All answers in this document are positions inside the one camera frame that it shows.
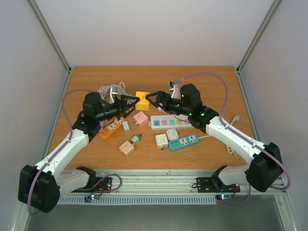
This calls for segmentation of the yellow cube socket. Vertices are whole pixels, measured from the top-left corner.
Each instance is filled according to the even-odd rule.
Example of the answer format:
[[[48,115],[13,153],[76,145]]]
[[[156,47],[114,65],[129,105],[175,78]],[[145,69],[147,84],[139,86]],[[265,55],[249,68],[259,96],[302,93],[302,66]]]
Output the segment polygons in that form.
[[[146,95],[148,95],[149,92],[144,91],[137,91],[135,96],[140,99],[138,103],[135,105],[135,109],[139,111],[148,111],[149,110],[149,101],[146,99]]]

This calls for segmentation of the pink cube socket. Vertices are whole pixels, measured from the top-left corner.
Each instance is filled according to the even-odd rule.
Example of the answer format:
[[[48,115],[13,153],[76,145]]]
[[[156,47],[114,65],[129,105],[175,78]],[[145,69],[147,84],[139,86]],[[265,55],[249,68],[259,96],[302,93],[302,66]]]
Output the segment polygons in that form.
[[[133,121],[135,126],[142,128],[148,123],[148,117],[143,111],[139,111],[136,115],[133,116]]]

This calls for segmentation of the white cube socket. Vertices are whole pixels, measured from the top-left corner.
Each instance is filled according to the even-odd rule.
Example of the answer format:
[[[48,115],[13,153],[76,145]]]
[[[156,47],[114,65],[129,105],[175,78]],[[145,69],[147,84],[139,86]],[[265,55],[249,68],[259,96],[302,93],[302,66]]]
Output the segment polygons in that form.
[[[168,147],[168,139],[166,134],[158,134],[155,136],[157,149],[164,150]]]

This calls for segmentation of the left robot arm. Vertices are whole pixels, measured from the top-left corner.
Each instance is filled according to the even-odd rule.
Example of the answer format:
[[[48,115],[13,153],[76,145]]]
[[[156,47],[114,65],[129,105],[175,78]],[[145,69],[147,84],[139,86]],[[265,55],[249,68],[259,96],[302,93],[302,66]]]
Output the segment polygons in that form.
[[[78,167],[61,176],[73,157],[86,147],[101,129],[101,122],[113,118],[126,118],[135,109],[139,97],[121,95],[113,103],[103,100],[97,91],[88,90],[82,110],[64,140],[44,159],[34,166],[26,165],[20,172],[18,200],[27,205],[30,215],[49,213],[59,199],[75,190],[91,192],[98,182],[95,171]]]

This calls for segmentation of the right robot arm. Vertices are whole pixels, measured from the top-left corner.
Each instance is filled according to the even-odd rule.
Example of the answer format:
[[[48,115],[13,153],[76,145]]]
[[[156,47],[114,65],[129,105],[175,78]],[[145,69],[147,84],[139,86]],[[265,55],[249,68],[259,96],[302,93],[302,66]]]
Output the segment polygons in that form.
[[[180,88],[180,98],[164,91],[148,94],[146,99],[170,114],[185,115],[190,124],[231,147],[246,162],[244,166],[221,166],[212,174],[213,187],[222,191],[232,184],[249,184],[265,192],[285,171],[279,147],[257,141],[226,122],[215,110],[203,105],[200,91],[193,84]]]

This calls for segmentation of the green plug adapter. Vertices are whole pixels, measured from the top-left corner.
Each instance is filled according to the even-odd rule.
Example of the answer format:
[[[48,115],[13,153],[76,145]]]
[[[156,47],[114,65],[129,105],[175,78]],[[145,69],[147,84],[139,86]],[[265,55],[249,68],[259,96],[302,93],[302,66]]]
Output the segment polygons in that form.
[[[130,142],[130,143],[131,143],[132,145],[137,144],[137,143],[141,140],[141,137],[142,137],[141,134],[137,134],[137,135],[133,136],[133,137],[131,138],[131,142]]]

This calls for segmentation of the white usb charger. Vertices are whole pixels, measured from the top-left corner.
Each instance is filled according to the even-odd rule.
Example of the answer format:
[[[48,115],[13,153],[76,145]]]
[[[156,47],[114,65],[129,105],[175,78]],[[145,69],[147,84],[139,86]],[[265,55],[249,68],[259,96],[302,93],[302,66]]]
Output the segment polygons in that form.
[[[123,126],[124,132],[125,132],[126,134],[130,133],[130,127],[129,127],[127,121],[122,122],[122,126]]]

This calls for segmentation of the long white power strip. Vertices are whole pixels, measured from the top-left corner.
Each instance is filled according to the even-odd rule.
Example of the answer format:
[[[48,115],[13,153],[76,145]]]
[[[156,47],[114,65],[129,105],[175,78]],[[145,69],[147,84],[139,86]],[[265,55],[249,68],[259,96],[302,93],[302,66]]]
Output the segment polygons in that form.
[[[193,128],[186,115],[152,115],[149,126],[152,130]]]

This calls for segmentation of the orange power strip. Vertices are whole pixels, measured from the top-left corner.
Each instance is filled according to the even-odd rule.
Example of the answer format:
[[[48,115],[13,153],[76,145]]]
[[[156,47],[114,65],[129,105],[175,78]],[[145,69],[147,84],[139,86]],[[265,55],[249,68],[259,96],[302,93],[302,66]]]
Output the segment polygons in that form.
[[[107,140],[108,138],[112,137],[120,128],[123,127],[123,122],[126,121],[123,117],[120,119],[116,119],[113,123],[106,126],[100,133],[99,136],[103,140]]]

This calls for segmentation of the white round-corner adapter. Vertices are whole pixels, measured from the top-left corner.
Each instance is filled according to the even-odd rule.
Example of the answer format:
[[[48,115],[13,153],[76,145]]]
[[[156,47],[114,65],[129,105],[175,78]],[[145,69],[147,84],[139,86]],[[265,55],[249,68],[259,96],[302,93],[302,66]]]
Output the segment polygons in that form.
[[[166,135],[169,141],[173,141],[179,138],[179,134],[175,128],[168,129]]]

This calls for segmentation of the beige cube socket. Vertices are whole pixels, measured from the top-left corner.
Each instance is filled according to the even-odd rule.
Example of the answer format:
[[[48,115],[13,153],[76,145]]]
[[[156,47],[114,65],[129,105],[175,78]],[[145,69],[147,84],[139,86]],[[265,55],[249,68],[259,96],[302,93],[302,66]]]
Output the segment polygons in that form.
[[[135,148],[129,141],[125,141],[119,146],[119,150],[125,157],[130,157],[134,153]]]

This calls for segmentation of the teal power strip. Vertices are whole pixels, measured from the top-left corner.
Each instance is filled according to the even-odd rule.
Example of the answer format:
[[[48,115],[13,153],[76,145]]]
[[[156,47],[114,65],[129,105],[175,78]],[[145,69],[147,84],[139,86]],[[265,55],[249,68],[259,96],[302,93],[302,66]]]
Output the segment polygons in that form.
[[[170,151],[178,151],[183,148],[190,147],[199,142],[197,134],[191,134],[182,138],[178,138],[172,141],[169,141],[168,146]]]

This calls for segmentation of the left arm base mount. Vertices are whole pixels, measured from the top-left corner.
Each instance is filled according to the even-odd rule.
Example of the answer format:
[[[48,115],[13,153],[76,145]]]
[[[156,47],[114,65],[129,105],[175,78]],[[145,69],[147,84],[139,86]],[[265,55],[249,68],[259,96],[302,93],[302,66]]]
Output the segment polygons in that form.
[[[104,189],[105,191],[111,190],[111,186],[112,186],[112,178],[111,177],[106,177],[105,179],[101,180],[101,177],[96,177],[96,180],[94,182],[94,184],[96,184],[97,182],[99,182],[95,187],[90,187],[90,186],[86,186],[84,188],[82,188],[82,192],[96,192],[96,191],[101,191],[102,189]]]

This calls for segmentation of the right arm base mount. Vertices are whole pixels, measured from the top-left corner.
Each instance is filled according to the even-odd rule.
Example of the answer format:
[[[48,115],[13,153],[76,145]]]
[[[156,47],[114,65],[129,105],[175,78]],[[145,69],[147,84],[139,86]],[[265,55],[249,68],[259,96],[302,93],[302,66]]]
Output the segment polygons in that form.
[[[196,178],[196,186],[199,193],[234,193],[240,192],[240,187],[232,185],[224,185],[219,180],[214,180],[211,177]]]

